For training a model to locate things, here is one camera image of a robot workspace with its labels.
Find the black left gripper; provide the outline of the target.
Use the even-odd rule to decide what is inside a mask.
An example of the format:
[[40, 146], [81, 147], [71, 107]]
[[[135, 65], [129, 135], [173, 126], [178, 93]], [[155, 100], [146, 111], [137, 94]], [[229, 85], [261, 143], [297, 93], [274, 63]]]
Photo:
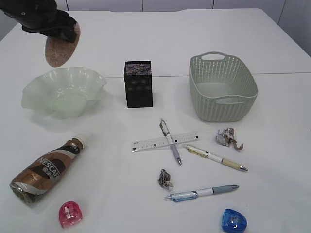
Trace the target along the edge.
[[26, 31], [74, 43], [77, 21], [67, 12], [57, 9], [54, 0], [2, 0], [0, 9], [20, 23]]

